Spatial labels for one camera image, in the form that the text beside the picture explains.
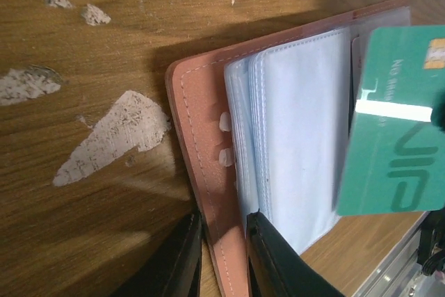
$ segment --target tan leather cover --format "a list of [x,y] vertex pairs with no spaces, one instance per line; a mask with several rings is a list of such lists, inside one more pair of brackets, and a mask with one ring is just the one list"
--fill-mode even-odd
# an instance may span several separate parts
[[223,167],[218,160],[221,149],[233,146],[231,133],[219,128],[220,115],[229,111],[224,66],[269,47],[402,6],[407,6],[405,0],[387,1],[189,57],[168,68],[165,81],[170,107],[197,205],[207,226],[207,240],[223,296],[248,296],[247,257],[234,185],[235,167]]

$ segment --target card chip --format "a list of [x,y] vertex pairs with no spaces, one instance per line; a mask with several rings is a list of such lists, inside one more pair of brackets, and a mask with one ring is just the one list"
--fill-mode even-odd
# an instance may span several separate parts
[[423,68],[426,70],[445,68],[445,38],[436,38],[430,42]]

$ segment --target green card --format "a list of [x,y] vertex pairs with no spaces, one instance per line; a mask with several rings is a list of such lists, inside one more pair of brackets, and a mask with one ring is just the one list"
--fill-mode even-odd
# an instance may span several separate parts
[[340,216],[444,207],[445,132],[431,123],[444,99],[445,26],[374,30],[343,169]]

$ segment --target wood grain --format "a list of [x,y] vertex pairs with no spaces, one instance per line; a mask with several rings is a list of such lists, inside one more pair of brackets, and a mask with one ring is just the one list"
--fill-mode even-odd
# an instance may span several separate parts
[[[55,69],[63,87],[1,107],[0,291],[3,296],[106,296],[195,206],[174,131],[162,144],[75,184],[52,179],[126,90],[169,113],[164,73],[173,61],[384,0],[0,0],[0,72]],[[416,24],[443,24],[445,0],[411,0]],[[87,3],[111,16],[88,26]],[[125,161],[134,156],[135,164]],[[343,219],[304,254],[348,296],[418,214]],[[202,295],[219,296],[204,245]]]

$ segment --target black leather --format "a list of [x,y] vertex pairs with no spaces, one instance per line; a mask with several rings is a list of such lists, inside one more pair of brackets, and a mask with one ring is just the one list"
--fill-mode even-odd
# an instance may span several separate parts
[[445,132],[445,91],[439,95],[438,103],[431,113],[431,121]]
[[424,266],[436,246],[445,249],[445,207],[431,211],[423,220],[417,263]]
[[349,117],[348,117],[348,134],[350,135],[350,130],[353,125],[353,118],[355,112],[355,96],[354,96],[354,75],[353,75],[353,62],[350,62],[350,83],[349,83]]
[[248,215],[250,297],[344,297],[313,271],[268,219]]
[[111,297],[199,297],[202,219],[185,216],[148,262]]

